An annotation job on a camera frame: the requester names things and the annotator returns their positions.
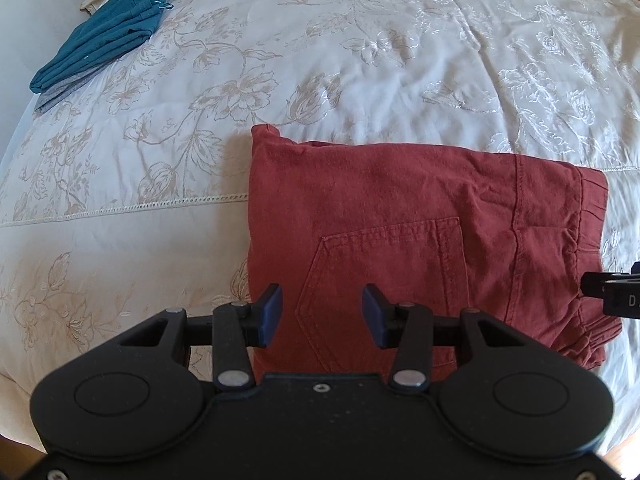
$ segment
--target wooden floor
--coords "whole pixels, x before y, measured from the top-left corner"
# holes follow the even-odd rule
[[[0,471],[9,477],[9,480],[19,478],[43,456],[44,453],[36,451],[33,447],[17,444],[0,435]]]
[[[29,446],[16,444],[0,436],[0,471],[10,480],[19,478],[43,456]],[[640,475],[640,432],[612,449],[604,460],[623,478],[634,480]]]

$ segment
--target folded teal clothing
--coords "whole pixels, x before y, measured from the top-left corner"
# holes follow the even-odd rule
[[[97,73],[105,68],[108,64],[109,62],[106,61],[100,65],[92,66],[87,70],[82,70],[82,72],[73,74],[67,79],[63,79],[55,85],[51,85],[46,90],[42,91],[38,96],[35,111],[39,114],[48,112],[60,101],[63,101],[69,95],[71,95],[75,90],[78,90],[89,81],[91,81],[91,79],[93,79],[95,75],[97,75]]]
[[[31,80],[39,94],[70,76],[104,64],[145,43],[156,31],[166,0],[109,0],[81,23]]]

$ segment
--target pocket stitching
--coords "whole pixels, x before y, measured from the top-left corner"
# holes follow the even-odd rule
[[[309,268],[309,272],[305,279],[305,283],[302,286],[302,292],[300,294],[300,298],[294,310],[294,314],[296,316],[296,320],[300,329],[305,334],[306,339],[309,342],[309,345],[313,349],[316,354],[316,358],[322,365],[322,367],[327,372],[332,372],[334,370],[343,370],[342,366],[338,362],[338,359],[335,357],[334,353],[330,349],[330,346],[327,345],[324,341],[324,336],[322,335],[318,323],[314,316],[312,316],[309,307],[312,304],[312,299],[316,295],[316,289],[318,288],[318,283],[321,281],[324,276],[324,272],[326,266],[324,262],[330,256],[330,253],[333,249],[339,249],[348,245],[353,241],[363,241],[368,244],[374,243],[372,245],[375,247],[377,245],[376,242],[385,241],[389,244],[395,244],[401,242],[407,238],[413,240],[422,240],[424,239],[428,227],[432,226],[435,229],[436,241],[438,243],[437,254],[438,260],[441,262],[441,269],[444,272],[442,277],[443,289],[444,289],[444,301],[446,305],[447,311],[450,308],[451,299],[451,283],[450,283],[450,261],[449,255],[446,256],[442,252],[442,231],[444,229],[457,229],[461,235],[461,249],[462,256],[464,257],[464,243],[462,240],[462,231],[460,227],[460,220],[457,217],[448,217],[448,218],[440,218],[440,219],[429,219],[429,220],[421,220],[417,222],[410,222],[409,224],[393,224],[390,226],[379,226],[374,228],[363,229],[359,231],[352,231],[337,235],[329,235],[322,237],[320,243],[318,244],[318,248],[316,249],[316,254],[314,255],[314,259]],[[447,246],[447,251],[450,250],[450,246],[448,243],[445,243]],[[466,273],[465,273],[465,286],[466,286],[466,298],[468,302],[468,283],[466,282]],[[435,365],[434,367],[446,366],[451,364],[454,361],[442,363]]]

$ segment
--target gray fabric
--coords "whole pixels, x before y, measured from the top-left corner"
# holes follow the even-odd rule
[[[51,110],[55,105],[71,94],[71,92],[91,81],[94,75],[100,72],[100,70],[102,70],[108,63],[109,62],[105,62],[77,74],[73,74],[59,83],[50,86],[38,97],[35,111],[39,114],[43,114],[44,112]]]

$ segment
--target back pocket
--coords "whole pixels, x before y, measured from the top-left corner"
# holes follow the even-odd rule
[[[328,372],[386,376],[395,350],[378,349],[361,313],[362,287],[375,283],[392,303],[427,305],[437,316],[468,307],[458,218],[364,229],[323,237],[306,277],[296,318]],[[436,349],[433,365],[453,360]]]

